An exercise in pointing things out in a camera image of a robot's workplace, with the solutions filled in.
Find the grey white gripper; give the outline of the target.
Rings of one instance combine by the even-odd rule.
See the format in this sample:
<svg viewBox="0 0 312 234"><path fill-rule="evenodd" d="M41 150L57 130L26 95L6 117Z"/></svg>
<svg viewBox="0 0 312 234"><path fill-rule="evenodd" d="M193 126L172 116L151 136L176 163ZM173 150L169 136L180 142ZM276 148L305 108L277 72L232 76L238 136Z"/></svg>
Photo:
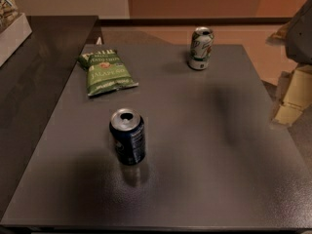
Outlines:
<svg viewBox="0 0 312 234"><path fill-rule="evenodd" d="M292 17L285 40L286 55L299 65L280 79L273 121L291 126L312 104L312 0Z"/></svg>

